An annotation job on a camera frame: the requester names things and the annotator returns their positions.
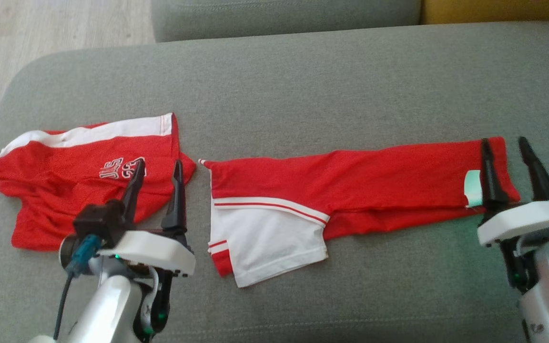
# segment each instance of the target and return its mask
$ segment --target gray sofa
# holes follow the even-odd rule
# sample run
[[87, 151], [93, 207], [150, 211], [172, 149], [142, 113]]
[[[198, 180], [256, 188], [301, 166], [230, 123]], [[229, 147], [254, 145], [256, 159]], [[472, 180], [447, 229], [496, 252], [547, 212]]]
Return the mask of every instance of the gray sofa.
[[[549, 168], [549, 22], [404, 26], [80, 50], [18, 73], [0, 104], [0, 149], [22, 132], [174, 111], [194, 159], [527, 136]], [[247, 289], [206, 249], [209, 174], [187, 187], [192, 278], [174, 283], [157, 342], [521, 343], [518, 293], [480, 217], [335, 239], [326, 261]], [[0, 342], [52, 334], [65, 274], [55, 253], [10, 245], [19, 201], [0, 194]], [[155, 227], [159, 216], [142, 223]], [[96, 280], [72, 283], [70, 329]]]

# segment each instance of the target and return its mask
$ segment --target folded clothing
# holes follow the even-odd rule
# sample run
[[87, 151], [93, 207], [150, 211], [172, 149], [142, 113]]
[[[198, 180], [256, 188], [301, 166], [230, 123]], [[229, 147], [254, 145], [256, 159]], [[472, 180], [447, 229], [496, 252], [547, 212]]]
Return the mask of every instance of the folded clothing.
[[[489, 142], [503, 190], [518, 202], [505, 141]], [[209, 253], [238, 287], [327, 258], [327, 239], [479, 213], [464, 182], [481, 169], [480, 141], [199, 162], [211, 170]]]
[[170, 200], [177, 159], [185, 182], [196, 169], [181, 153], [173, 113], [20, 135], [0, 152], [0, 192], [22, 202], [11, 244], [57, 250], [84, 206], [122, 197], [140, 159], [145, 177], [135, 222]]

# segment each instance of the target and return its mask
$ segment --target gray fabric surface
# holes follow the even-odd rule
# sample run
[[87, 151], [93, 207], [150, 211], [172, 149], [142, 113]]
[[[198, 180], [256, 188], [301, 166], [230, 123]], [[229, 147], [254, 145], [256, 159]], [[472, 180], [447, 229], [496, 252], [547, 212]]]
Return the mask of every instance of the gray fabric surface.
[[152, 0], [156, 41], [416, 25], [420, 0]]
[[[24, 68], [0, 105], [0, 149], [22, 132], [177, 113], [192, 158], [284, 158], [491, 135], [530, 198], [515, 147], [549, 169], [549, 23], [303, 33], [82, 50]], [[522, 342], [516, 300], [479, 216], [327, 243], [329, 259], [237, 289], [206, 252], [209, 173], [187, 187], [196, 275], [174, 283], [157, 342]], [[0, 195], [0, 342], [52, 334], [65, 275], [15, 250], [19, 201]], [[156, 226], [159, 217], [143, 227]], [[69, 330], [96, 280], [71, 286]]]

